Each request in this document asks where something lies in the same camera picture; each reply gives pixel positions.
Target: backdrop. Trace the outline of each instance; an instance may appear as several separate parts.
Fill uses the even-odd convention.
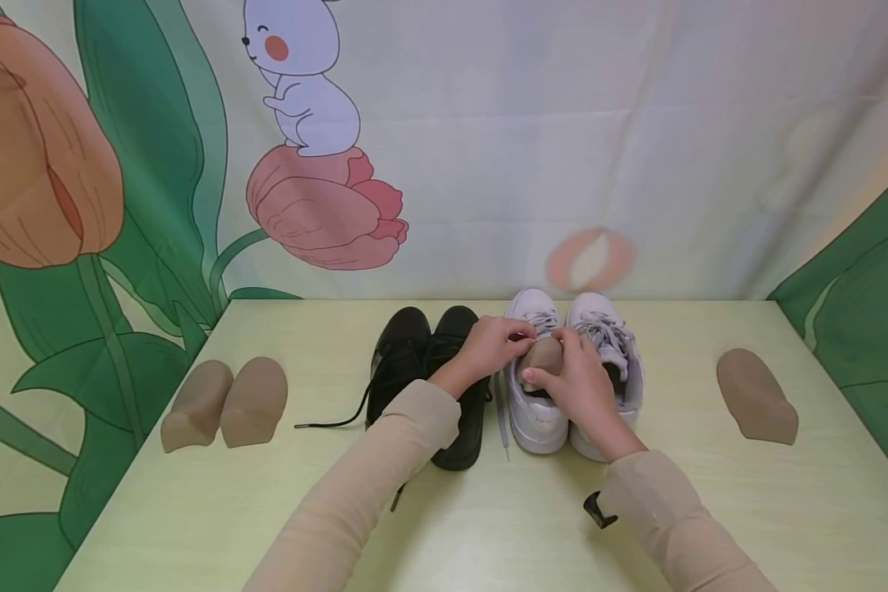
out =
[[[888,0],[0,0],[0,590],[231,299],[524,286],[776,289],[888,454]]]

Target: black clip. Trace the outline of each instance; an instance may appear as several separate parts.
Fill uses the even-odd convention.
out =
[[[582,510],[587,511],[589,516],[592,516],[593,522],[599,526],[600,529],[605,530],[610,525],[614,524],[618,520],[618,516],[606,516],[602,513],[599,507],[599,495],[601,492],[595,492],[592,495],[589,495],[585,502],[582,503]]]

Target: beige sleeve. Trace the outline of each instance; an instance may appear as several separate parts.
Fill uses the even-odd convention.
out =
[[[675,592],[775,592],[701,505],[691,480],[660,452],[613,462],[599,505],[625,521]]]
[[[342,590],[384,506],[454,442],[458,419],[451,395],[408,385],[299,503],[244,592]]]

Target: black leather shoe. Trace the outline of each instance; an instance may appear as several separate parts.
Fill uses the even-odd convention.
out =
[[[362,403],[351,418],[338,423],[301,423],[296,428],[339,428],[350,424],[365,409],[365,429],[382,416],[382,411],[415,379],[426,378],[424,363],[431,343],[431,326],[424,312],[408,306],[395,312],[379,337],[372,354],[371,380]]]
[[[454,306],[437,323],[428,347],[425,374],[431,376],[460,350],[477,316],[466,306]],[[460,423],[457,440],[437,451],[431,462],[446,471],[464,471],[474,466],[483,440],[483,405],[489,400],[489,376],[475,382],[460,398]]]

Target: table surface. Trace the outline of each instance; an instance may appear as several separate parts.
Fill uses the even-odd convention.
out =
[[[240,590],[300,499],[363,430],[293,430],[355,411],[375,340],[407,304],[432,326],[454,302],[234,301],[197,358],[237,372],[282,363],[289,403],[274,441],[165,455],[156,429],[78,550],[59,592]],[[501,314],[504,302],[463,302]],[[645,365],[637,430],[687,472],[714,516],[782,591],[888,590],[888,461],[770,302],[617,302]],[[745,440],[715,363],[748,348],[799,412],[792,447]],[[667,590],[624,525],[595,528],[582,500],[604,468],[568,445],[512,440],[488,406],[480,460],[429,464],[386,513],[347,590]]]

